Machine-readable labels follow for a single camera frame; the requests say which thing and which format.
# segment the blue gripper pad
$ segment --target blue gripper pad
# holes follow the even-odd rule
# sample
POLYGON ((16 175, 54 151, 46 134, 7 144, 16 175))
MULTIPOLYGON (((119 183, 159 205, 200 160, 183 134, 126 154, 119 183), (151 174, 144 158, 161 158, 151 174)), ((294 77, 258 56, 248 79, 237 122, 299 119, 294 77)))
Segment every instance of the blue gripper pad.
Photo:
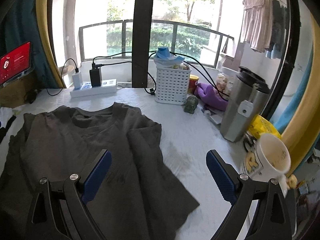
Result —
POLYGON ((111 161, 111 152, 106 151, 84 182, 81 200, 85 205, 94 199, 111 166, 111 161))
POLYGON ((207 167, 216 182, 221 195, 225 201, 228 201, 233 206, 237 200, 235 195, 236 186, 211 151, 207 153, 206 157, 207 167))

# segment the table surface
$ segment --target table surface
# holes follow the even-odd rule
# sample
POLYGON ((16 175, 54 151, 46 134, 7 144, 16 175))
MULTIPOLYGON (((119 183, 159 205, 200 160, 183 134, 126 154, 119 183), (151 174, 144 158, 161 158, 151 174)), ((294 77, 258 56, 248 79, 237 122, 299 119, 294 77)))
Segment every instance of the table surface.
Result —
MULTIPOLYGON (((192 212, 177 232, 176 240, 209 240, 227 215, 231 205, 224 201, 205 162, 206 153, 215 149, 226 163, 239 171, 245 157, 242 143, 226 141, 218 127, 201 112, 199 105, 194 114, 183 111, 183 106, 155 102, 144 89, 118 89, 117 93, 71 98, 64 89, 57 96, 42 91, 31 105, 21 107, 21 113, 13 122, 7 136, 0 144, 0 173, 3 171, 10 135, 16 135, 23 125, 23 114, 50 112, 59 106, 79 107, 86 111, 107 108, 113 102, 139 107, 142 114, 162 124, 160 148, 164 163, 171 169, 186 189, 198 200, 200 206, 192 212)), ((244 239, 249 220, 244 223, 238 239, 244 239)))

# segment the yellow bag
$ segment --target yellow bag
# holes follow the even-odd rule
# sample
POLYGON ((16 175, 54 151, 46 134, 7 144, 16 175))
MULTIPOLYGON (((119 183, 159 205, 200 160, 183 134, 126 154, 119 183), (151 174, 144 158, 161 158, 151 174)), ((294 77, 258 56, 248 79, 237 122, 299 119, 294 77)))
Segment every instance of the yellow bag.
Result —
POLYGON ((278 130, 266 119, 264 119, 260 115, 256 115, 253 121, 250 124, 248 131, 254 136, 256 139, 259 139, 260 136, 264 133, 271 133, 281 139, 281 134, 278 130))

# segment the white mug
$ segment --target white mug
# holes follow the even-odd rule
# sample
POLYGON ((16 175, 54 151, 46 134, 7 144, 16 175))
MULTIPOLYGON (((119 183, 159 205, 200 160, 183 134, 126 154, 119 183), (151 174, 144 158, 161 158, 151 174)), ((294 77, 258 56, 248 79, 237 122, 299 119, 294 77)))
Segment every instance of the white mug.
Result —
POLYGON ((252 180, 279 181, 284 197, 287 194, 285 174, 290 170, 291 158, 287 147, 276 136, 264 133, 257 140, 255 150, 248 152, 241 164, 241 170, 252 180))

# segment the black power adapter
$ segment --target black power adapter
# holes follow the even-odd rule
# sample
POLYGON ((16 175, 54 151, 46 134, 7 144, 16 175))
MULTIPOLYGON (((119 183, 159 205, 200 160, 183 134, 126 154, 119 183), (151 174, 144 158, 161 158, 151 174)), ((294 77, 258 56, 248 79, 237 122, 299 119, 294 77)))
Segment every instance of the black power adapter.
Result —
POLYGON ((102 82, 101 68, 93 68, 89 70, 90 81, 92 87, 100 87, 102 82))

